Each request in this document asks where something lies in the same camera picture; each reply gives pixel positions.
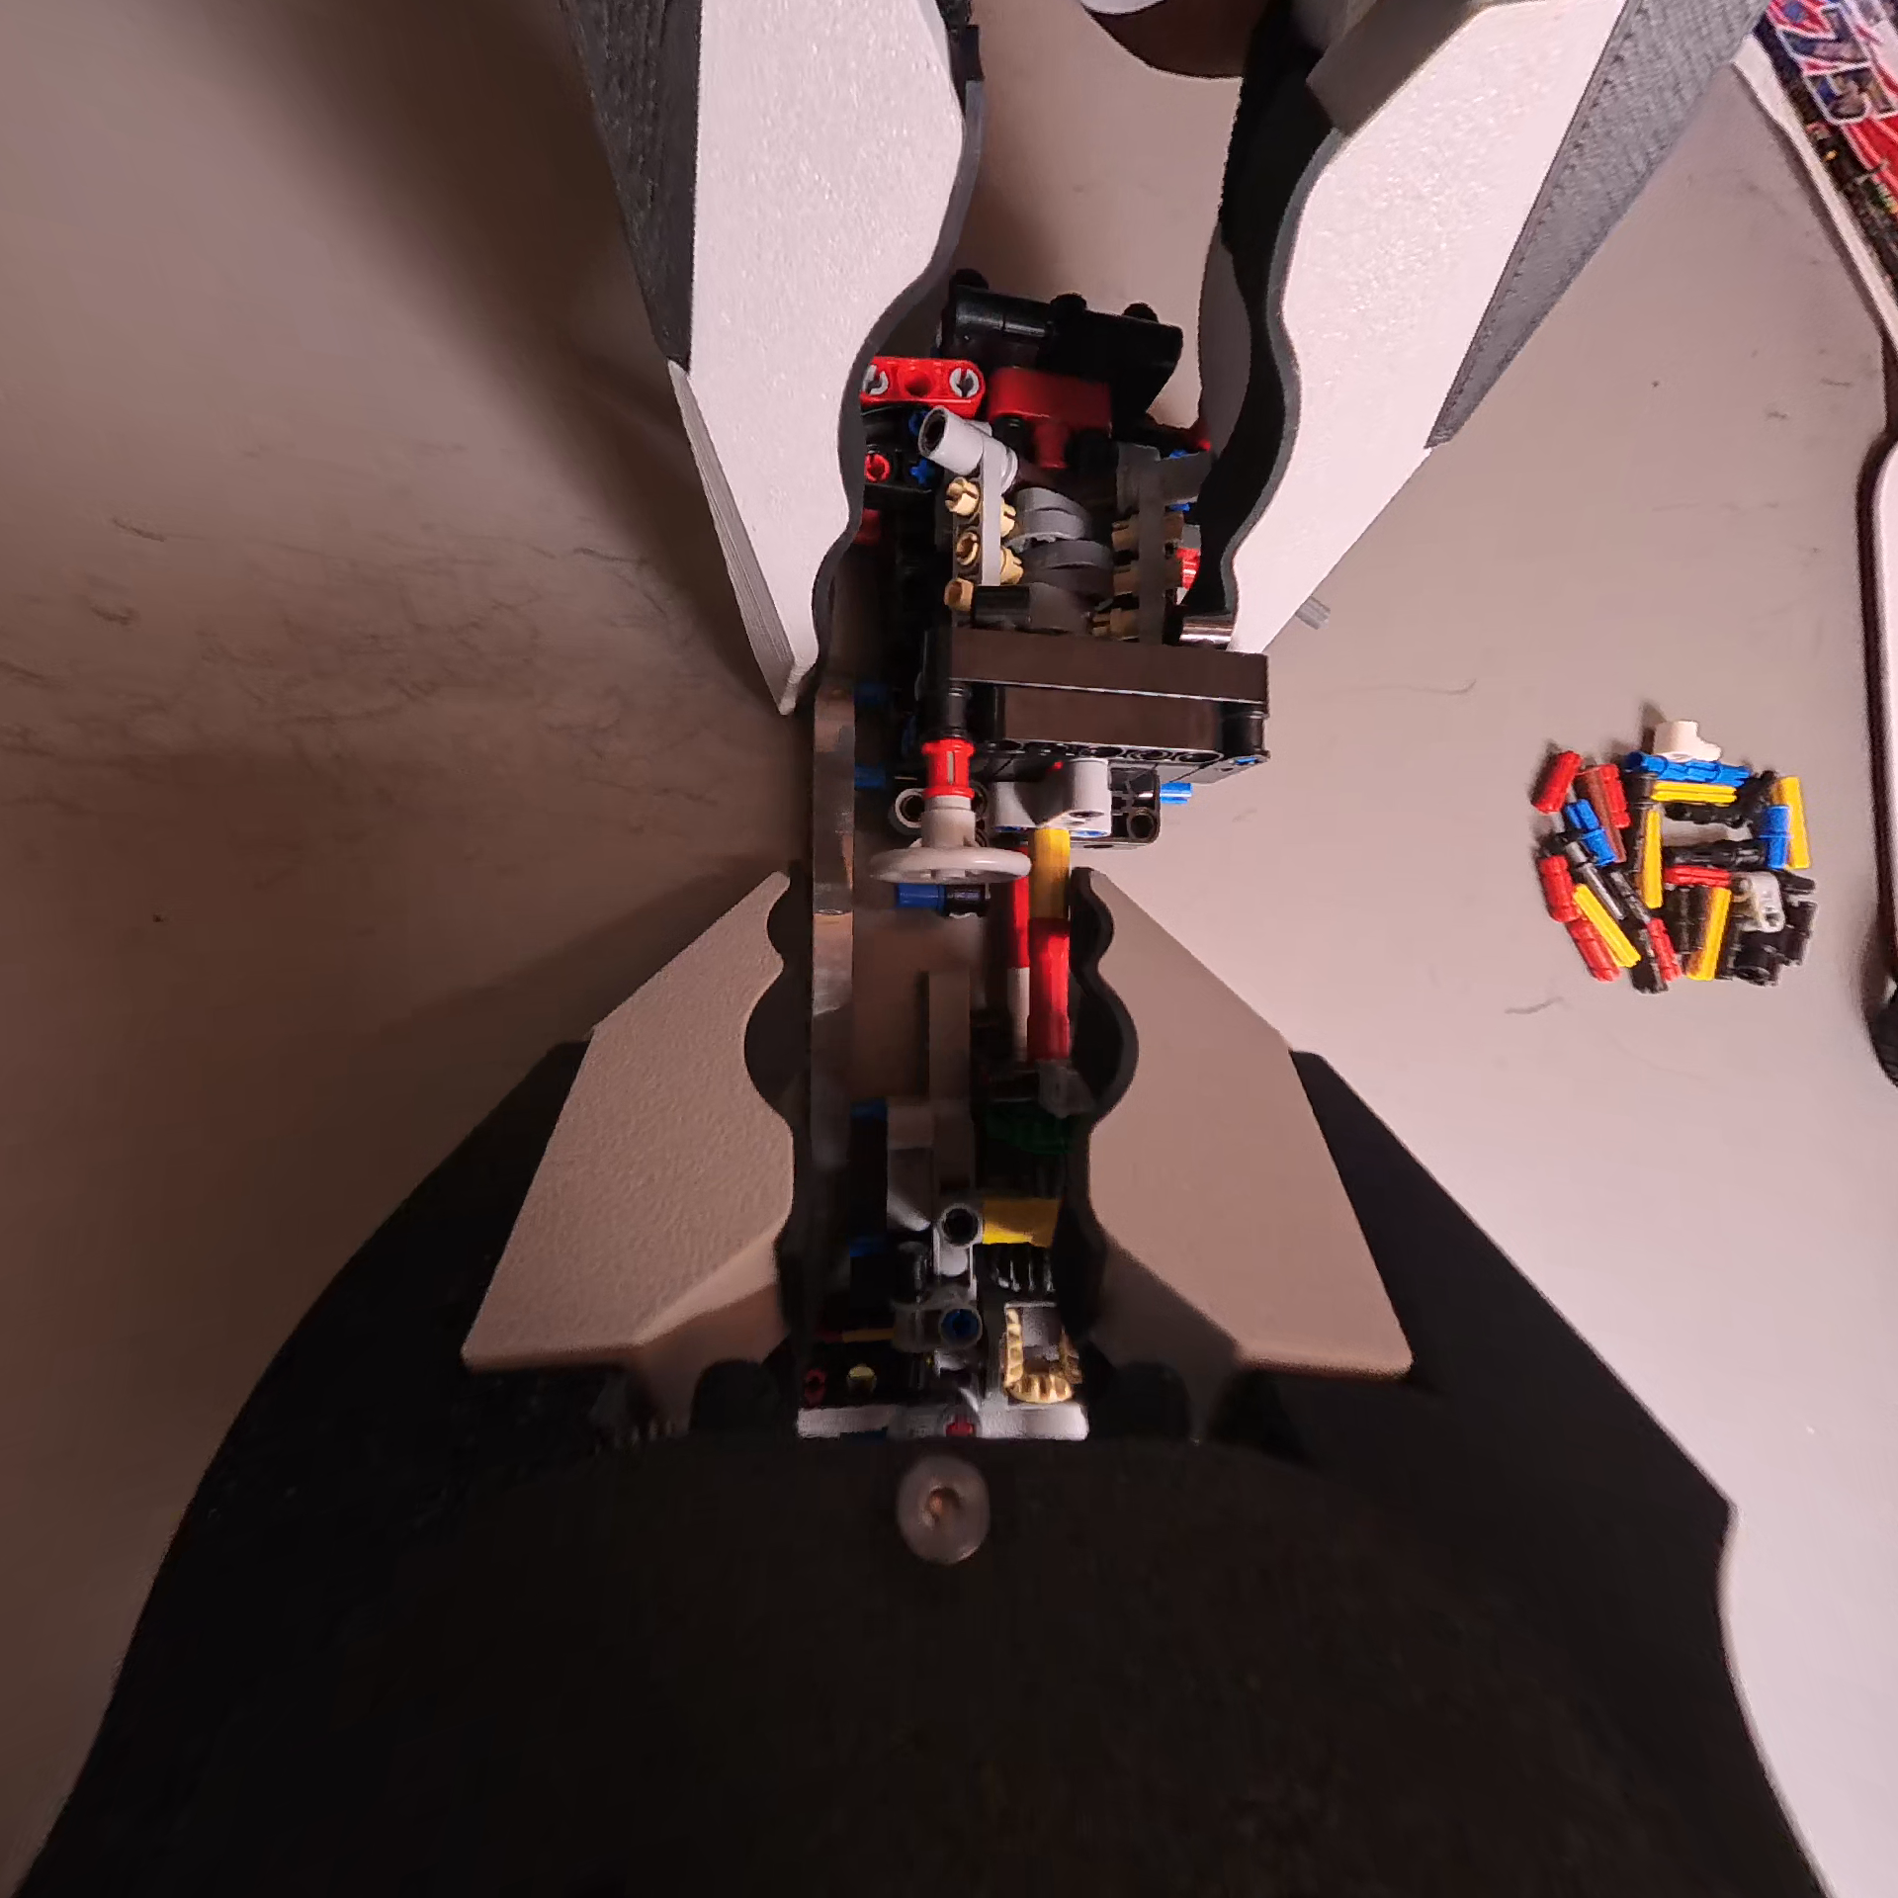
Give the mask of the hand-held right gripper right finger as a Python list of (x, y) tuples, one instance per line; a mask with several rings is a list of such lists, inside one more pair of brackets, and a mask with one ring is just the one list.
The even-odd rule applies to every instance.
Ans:
[(1287, 1041), (1126, 890), (1083, 884), (1130, 1051), (1086, 1154), (1106, 1254), (1093, 1344), (1189, 1384), (1406, 1375), (1407, 1338)]

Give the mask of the lego technic car chassis model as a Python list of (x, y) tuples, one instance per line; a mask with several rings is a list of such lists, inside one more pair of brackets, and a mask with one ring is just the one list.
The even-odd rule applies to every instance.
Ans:
[(1152, 307), (948, 277), (860, 374), (860, 525), (813, 703), (805, 1440), (1083, 1440), (1169, 1415), (1095, 1375), (1095, 1125), (1132, 1026), (1084, 859), (1265, 758), (1260, 655), (1183, 617), (1210, 442), (1155, 415)]

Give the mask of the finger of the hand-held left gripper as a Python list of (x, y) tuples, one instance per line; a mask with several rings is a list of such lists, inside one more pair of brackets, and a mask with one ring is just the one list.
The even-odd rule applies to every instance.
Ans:
[(1430, 453), (1622, 4), (1252, 4), (1199, 310), (1195, 615), (1260, 652)]
[(934, 268), (964, 115), (935, 4), (700, 7), (688, 342), (670, 370), (766, 691), (821, 655), (815, 589), (869, 346)]

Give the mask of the pile of small lego pins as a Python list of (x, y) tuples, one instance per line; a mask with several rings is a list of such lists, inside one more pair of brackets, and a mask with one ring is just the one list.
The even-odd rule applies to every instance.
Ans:
[(1819, 890), (1799, 774), (1663, 719), (1622, 753), (1547, 749), (1530, 805), (1546, 913), (1593, 981), (1767, 989), (1806, 963)]

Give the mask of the lego instruction booklet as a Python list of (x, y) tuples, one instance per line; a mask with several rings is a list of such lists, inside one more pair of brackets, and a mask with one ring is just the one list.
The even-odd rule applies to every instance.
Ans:
[(1896, 4), (1768, 3), (1756, 29), (1774, 101), (1854, 265), (1893, 317), (1896, 295)]

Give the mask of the white plastic tray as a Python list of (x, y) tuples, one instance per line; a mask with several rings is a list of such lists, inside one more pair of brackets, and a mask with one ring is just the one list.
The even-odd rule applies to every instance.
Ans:
[(1889, 964), (1896, 967), (1896, 440), (1871, 475), (1866, 498), (1869, 711), (1879, 796), (1881, 906)]

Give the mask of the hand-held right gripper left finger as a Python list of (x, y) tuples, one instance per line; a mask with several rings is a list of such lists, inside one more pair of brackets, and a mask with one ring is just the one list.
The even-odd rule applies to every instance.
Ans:
[(464, 1343), (469, 1369), (609, 1365), (694, 1389), (781, 1338), (793, 1131), (746, 1030), (781, 957), (769, 875), (591, 1030)]

